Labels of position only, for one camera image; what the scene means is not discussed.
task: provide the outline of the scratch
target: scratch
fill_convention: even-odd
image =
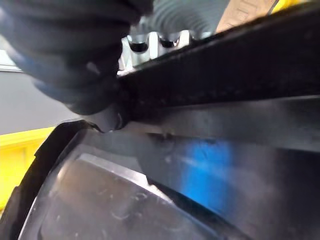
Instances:
[[[112,217],[114,217],[115,219],[119,220],[119,221],[123,221],[125,219],[127,219],[129,217],[130,214],[124,215],[124,216],[118,216],[116,215],[114,212],[111,212]]]
[[[108,189],[103,189],[102,191],[98,192],[98,195],[101,196],[103,195],[104,193],[106,193],[108,191]]]
[[[107,235],[106,230],[102,229],[101,232],[102,232],[102,235],[103,235],[103,239],[105,239],[105,240],[108,239],[108,235]]]

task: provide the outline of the gray wall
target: gray wall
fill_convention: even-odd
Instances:
[[[54,101],[17,72],[0,72],[0,135],[53,127],[77,115]]]

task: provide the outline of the black glove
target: black glove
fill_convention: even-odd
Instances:
[[[117,98],[121,38],[152,8],[153,0],[1,0],[0,32],[38,89],[88,116]]]

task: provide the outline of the yellow object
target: yellow object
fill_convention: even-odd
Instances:
[[[302,0],[279,0],[279,2],[276,4],[274,9],[272,10],[272,13],[276,13],[282,9],[286,9],[292,5],[301,3]]]
[[[0,211],[54,127],[0,135]]]

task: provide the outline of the gloved hand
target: gloved hand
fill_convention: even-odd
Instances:
[[[153,0],[1,0],[0,32],[38,89],[107,132],[121,124],[121,38],[152,9]]]

